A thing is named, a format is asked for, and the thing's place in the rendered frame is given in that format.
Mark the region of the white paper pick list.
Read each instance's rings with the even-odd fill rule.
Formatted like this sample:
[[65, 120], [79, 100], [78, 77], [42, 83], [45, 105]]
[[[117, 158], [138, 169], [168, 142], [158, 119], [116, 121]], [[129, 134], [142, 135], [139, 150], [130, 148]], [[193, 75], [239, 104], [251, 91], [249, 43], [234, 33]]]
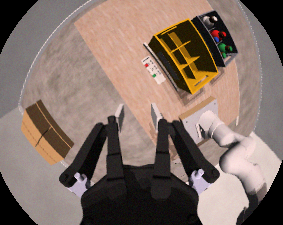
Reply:
[[162, 72], [159, 70], [159, 68], [157, 67], [157, 65], [154, 63], [154, 61], [151, 59], [149, 55], [145, 57], [143, 60], [141, 60], [141, 62], [144, 64], [144, 66], [147, 68], [147, 70], [156, 80], [158, 85], [166, 80]]

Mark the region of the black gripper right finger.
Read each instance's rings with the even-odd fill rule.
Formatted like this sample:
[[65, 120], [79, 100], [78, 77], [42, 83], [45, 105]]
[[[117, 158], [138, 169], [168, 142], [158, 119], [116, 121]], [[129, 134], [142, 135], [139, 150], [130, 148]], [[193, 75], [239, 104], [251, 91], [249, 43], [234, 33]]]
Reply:
[[172, 139], [188, 176], [189, 186], [194, 188], [198, 195], [200, 195], [220, 177], [220, 172], [205, 159], [180, 121], [173, 120], [172, 122], [167, 122], [163, 115], [161, 115], [162, 113], [160, 114], [156, 104], [151, 103], [151, 117], [158, 137], [150, 198], [154, 202], [161, 203], [171, 193], [171, 164], [168, 135]]

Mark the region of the yellow crate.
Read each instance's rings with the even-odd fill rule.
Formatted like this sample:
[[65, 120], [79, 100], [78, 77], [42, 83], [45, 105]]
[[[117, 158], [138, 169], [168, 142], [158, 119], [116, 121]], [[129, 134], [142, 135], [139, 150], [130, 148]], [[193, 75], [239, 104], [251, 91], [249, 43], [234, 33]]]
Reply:
[[[166, 68], [176, 86], [192, 95], [218, 74], [206, 43], [189, 18], [154, 34], [148, 46]], [[193, 86], [205, 76], [208, 77]]]

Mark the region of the blue bottle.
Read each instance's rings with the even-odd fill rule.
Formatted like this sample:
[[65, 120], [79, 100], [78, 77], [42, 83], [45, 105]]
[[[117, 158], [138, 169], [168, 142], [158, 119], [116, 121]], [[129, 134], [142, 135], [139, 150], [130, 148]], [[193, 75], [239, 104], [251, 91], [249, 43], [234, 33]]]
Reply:
[[214, 39], [214, 41], [215, 41], [216, 43], [219, 42], [219, 39], [218, 39], [217, 37], [213, 37], [213, 39]]

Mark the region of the red bottle with pink label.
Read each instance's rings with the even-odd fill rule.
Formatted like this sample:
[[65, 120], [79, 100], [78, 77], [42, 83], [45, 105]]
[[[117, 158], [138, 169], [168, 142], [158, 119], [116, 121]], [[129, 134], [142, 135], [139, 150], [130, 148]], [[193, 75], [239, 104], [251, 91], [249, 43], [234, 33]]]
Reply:
[[219, 39], [219, 42], [226, 36], [225, 32], [219, 32], [217, 30], [210, 31], [210, 34], [212, 35], [212, 37], [217, 37]]

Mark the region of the white bottle with grey label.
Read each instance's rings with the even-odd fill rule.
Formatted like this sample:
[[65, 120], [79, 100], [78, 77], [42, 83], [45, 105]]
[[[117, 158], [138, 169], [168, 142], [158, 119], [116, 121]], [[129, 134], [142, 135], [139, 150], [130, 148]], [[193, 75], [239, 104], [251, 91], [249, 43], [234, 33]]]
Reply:
[[204, 25], [206, 26], [207, 29], [213, 27], [214, 22], [217, 21], [217, 18], [215, 16], [214, 17], [213, 16], [212, 17], [204, 16], [200, 19], [204, 23]]

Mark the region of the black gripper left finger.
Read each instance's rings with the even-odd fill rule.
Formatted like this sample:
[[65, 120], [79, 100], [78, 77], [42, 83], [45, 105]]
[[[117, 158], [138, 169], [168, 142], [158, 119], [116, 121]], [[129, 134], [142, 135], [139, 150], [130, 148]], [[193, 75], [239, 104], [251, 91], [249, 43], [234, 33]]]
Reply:
[[107, 117], [108, 124], [97, 123], [81, 146], [72, 164], [60, 175], [60, 183], [78, 197], [81, 198], [82, 194], [91, 187], [90, 181], [108, 133], [106, 155], [107, 194], [117, 204], [127, 201], [128, 191], [119, 142], [124, 116], [124, 104], [120, 104], [116, 113]]

